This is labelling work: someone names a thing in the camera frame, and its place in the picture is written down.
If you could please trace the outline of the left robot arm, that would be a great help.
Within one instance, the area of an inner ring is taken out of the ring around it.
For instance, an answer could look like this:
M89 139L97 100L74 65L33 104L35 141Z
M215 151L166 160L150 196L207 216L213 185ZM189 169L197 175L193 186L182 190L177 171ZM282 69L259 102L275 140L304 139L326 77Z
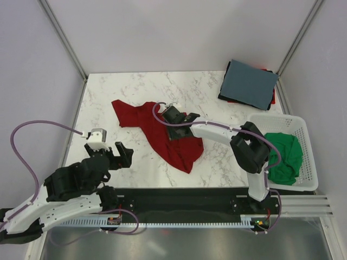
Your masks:
M37 197L24 202L23 211L1 209L1 244L29 243L75 217L115 212L119 199L115 188L106 182L111 171L131 166L134 153L121 142L116 142L115 147L118 156L106 145L93 149L85 144L88 158L58 168L44 180Z

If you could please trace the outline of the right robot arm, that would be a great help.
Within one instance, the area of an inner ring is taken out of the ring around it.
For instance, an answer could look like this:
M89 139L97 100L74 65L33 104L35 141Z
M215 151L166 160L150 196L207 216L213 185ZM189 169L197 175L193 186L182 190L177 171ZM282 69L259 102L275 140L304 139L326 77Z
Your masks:
M186 115L175 106L166 107L161 116L159 122L166 126L171 140L196 137L231 147L239 167L247 173L249 209L261 213L268 207L265 166L271 146L256 125L249 121L241 126L226 125L196 113Z

